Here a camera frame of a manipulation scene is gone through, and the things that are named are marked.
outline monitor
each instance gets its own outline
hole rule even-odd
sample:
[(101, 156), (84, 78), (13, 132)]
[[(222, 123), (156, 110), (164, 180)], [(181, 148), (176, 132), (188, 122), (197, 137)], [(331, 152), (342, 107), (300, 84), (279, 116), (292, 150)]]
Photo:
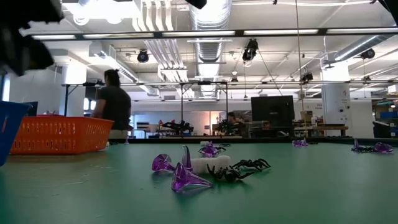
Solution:
[(253, 121), (268, 121), (273, 127), (288, 127), (294, 120), (293, 96), (260, 96), (251, 98)]
[(37, 116), (37, 107), (39, 106), (39, 102), (27, 102), (24, 104), (31, 105), (32, 107), (26, 113), (26, 116)]

